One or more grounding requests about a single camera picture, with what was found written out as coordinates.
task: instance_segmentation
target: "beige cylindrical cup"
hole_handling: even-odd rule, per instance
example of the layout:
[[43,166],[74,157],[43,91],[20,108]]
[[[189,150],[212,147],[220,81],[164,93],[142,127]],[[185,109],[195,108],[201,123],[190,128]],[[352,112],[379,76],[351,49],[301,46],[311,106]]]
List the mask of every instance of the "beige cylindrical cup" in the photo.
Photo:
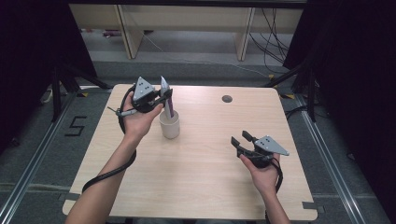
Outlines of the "beige cylindrical cup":
[[171,119],[166,117],[165,111],[160,114],[161,129],[163,130],[163,136],[168,139],[178,137],[180,134],[180,121],[178,119],[178,113],[174,110],[174,116]]

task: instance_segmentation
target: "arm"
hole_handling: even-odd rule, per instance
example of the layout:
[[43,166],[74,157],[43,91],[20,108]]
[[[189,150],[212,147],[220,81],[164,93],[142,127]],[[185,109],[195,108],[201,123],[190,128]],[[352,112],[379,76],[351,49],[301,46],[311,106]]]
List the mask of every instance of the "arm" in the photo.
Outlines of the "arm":
[[[133,93],[128,95],[124,110],[132,108]],[[163,105],[157,105],[147,114],[136,113],[124,118],[125,135],[99,175],[125,164],[136,151],[142,138],[149,132],[151,122],[160,114]],[[90,186],[73,205],[65,223],[105,223],[125,174],[122,171]]]
[[[274,157],[279,160],[278,154],[275,154]],[[276,196],[276,168],[273,165],[269,165],[265,168],[259,169],[244,155],[241,155],[240,159],[250,171],[254,186],[256,186],[264,200],[265,208],[271,223],[290,223],[288,215],[286,215],[282,204],[280,204],[280,201]]]

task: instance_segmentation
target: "hand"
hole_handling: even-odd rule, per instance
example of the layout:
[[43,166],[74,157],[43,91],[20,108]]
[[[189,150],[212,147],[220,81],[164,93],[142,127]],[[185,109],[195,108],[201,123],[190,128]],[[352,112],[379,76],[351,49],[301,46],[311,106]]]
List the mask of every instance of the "hand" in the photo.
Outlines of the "hand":
[[[134,93],[131,91],[126,100],[123,107],[123,111],[132,109],[132,97]],[[124,126],[125,126],[125,137],[129,138],[137,138],[139,141],[149,132],[149,128],[151,127],[151,123],[157,115],[161,113],[163,109],[163,105],[157,105],[153,110],[148,113],[140,113],[136,112],[135,114],[126,116],[123,118]]]
[[[265,168],[257,168],[246,156],[240,155],[239,158],[249,169],[254,186],[260,192],[262,197],[268,194],[276,194],[276,181],[278,174],[274,165],[270,164]],[[279,154],[274,154],[274,158],[279,161]]]

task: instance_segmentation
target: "wooden tabletop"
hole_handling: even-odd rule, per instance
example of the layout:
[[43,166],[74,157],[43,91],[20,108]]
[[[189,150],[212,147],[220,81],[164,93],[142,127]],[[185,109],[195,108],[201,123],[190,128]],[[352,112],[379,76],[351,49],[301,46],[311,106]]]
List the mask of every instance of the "wooden tabletop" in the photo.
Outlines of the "wooden tabletop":
[[[131,85],[117,85],[107,105],[120,107]],[[267,88],[171,86],[180,135],[162,135],[159,117],[137,148],[111,211],[114,217],[264,219],[264,203],[248,169],[236,157],[231,136],[253,149],[242,131],[272,136],[290,155],[281,156],[284,174],[278,197],[291,220],[314,220],[317,211],[277,92]],[[222,97],[233,98],[224,103]],[[83,185],[105,165],[123,133],[117,116],[105,108],[70,189]],[[74,201],[64,203],[68,214]]]

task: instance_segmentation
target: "gray carpet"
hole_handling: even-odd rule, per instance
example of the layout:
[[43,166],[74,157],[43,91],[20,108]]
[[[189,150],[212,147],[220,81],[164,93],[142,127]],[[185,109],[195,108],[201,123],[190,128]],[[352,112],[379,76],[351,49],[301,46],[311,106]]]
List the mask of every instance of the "gray carpet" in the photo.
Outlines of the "gray carpet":
[[[230,65],[219,64],[178,64],[178,63],[94,63],[99,78],[108,84],[133,83],[141,76],[160,84],[160,76],[165,76],[171,85],[208,85],[260,87],[269,81],[269,71],[264,66],[244,66],[260,71],[260,75]],[[270,67],[277,72],[286,71],[282,67]],[[278,85],[280,93],[291,93],[293,78]],[[91,85],[78,79],[80,85]],[[32,185],[17,210],[11,223],[63,223],[64,195],[73,183],[78,167],[91,141],[97,122],[102,114],[109,93],[91,92],[87,97],[77,97],[68,110],[59,132],[50,145],[45,159],[40,164]],[[282,99],[285,110],[297,107],[296,100]],[[8,148],[0,156],[0,200],[5,201],[24,167],[29,162],[42,136],[49,127],[52,105],[38,107],[20,134],[21,145]],[[323,106],[317,106],[317,125],[331,149],[339,169],[361,207],[368,223],[389,223],[378,200],[372,193],[356,163],[347,158],[347,147],[338,134],[332,120],[326,117]],[[75,125],[84,126],[80,136],[65,136],[78,133],[70,128],[75,116]],[[351,223],[347,211],[337,194],[326,167],[318,153],[315,142],[304,123],[301,112],[289,118],[289,126],[294,138],[309,188],[319,208],[318,219],[312,223]]]

